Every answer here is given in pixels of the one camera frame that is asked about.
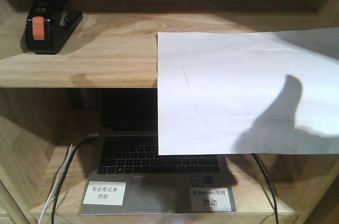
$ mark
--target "laptop touchpad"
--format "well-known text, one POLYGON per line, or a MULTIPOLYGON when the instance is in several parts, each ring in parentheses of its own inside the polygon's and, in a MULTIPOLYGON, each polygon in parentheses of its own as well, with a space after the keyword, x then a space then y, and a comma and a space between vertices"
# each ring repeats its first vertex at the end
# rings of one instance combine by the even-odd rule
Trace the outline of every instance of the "laptop touchpad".
POLYGON ((180 186, 169 177, 134 176, 130 196, 131 210, 173 210, 178 205, 180 186))

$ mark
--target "laptop keyboard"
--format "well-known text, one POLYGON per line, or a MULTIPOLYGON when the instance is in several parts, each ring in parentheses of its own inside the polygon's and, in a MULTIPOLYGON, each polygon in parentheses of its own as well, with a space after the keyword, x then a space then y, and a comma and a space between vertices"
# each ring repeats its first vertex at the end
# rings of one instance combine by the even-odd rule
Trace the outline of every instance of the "laptop keyboard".
POLYGON ((219 173, 217 155, 158 155, 157 136, 107 136, 98 174, 219 173))

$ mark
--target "white label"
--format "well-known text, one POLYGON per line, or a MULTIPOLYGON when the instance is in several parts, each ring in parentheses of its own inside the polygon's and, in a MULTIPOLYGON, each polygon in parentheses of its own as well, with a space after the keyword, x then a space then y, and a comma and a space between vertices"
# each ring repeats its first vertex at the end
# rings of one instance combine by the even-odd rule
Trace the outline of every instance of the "white label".
POLYGON ((126 183, 89 182, 84 204, 122 205, 126 183))
POLYGON ((193 212, 231 212, 227 188, 191 188, 193 212))

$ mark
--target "orange part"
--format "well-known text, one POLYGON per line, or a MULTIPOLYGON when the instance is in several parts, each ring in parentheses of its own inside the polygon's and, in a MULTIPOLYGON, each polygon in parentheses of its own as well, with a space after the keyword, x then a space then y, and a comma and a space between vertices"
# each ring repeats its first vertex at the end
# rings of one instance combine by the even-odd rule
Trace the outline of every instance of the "orange part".
POLYGON ((35 40, 44 40, 43 16, 33 17, 33 37, 35 40))

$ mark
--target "black cable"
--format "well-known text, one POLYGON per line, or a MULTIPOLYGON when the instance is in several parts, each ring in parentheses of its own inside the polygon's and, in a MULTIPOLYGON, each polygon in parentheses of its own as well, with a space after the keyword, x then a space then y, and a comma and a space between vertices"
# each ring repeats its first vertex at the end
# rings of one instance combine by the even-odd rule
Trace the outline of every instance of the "black cable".
POLYGON ((252 156, 255 159, 256 163, 258 164, 261 172, 263 173, 263 175, 265 177, 266 183, 267 183, 267 185, 270 188, 270 191, 271 191, 271 194, 272 194, 272 198, 273 198, 273 205, 274 205, 273 210, 274 210, 274 215, 275 215, 275 223, 279 224, 278 205, 276 204, 275 192, 274 192, 274 189, 273 189, 273 187, 271 185, 269 176, 267 175, 267 172, 266 172, 266 170, 264 168, 264 164, 263 164, 262 160, 260 159, 260 157, 257 154, 252 154, 252 156))
POLYGON ((63 175, 62 175, 62 177, 61 177, 61 179, 60 179, 60 182, 59 182, 59 184, 58 184, 58 187, 57 187, 57 189, 56 189, 56 191, 55 191, 55 194, 54 194, 54 195, 55 195, 55 196, 54 196, 54 204, 53 204, 53 209, 52 209, 52 214, 51 214, 51 223, 52 223, 52 224, 54 224, 54 217, 55 217, 55 212, 56 212, 56 208, 57 208, 57 203, 58 203, 58 198, 59 198, 59 194, 60 194, 60 191, 61 191, 61 187, 62 187, 62 185, 63 185, 63 183, 64 183, 64 181, 65 181, 65 178, 66 178, 66 175, 67 175, 69 166, 70 166, 70 164, 71 164, 71 162, 72 162, 72 160, 73 160, 73 157, 74 157, 74 155, 75 155, 76 150, 77 150, 81 145, 83 145, 83 144, 85 144, 85 143, 93 143, 93 142, 95 142, 96 140, 97 140, 97 137, 91 137, 91 138, 88 138, 88 139, 82 141, 81 143, 79 143, 79 144, 73 149, 73 151, 72 151, 72 153, 71 153, 71 155, 70 155, 70 157, 69 157, 68 163, 67 163, 67 165, 66 165, 66 167, 65 167, 65 170, 64 170, 64 172, 63 172, 63 175))

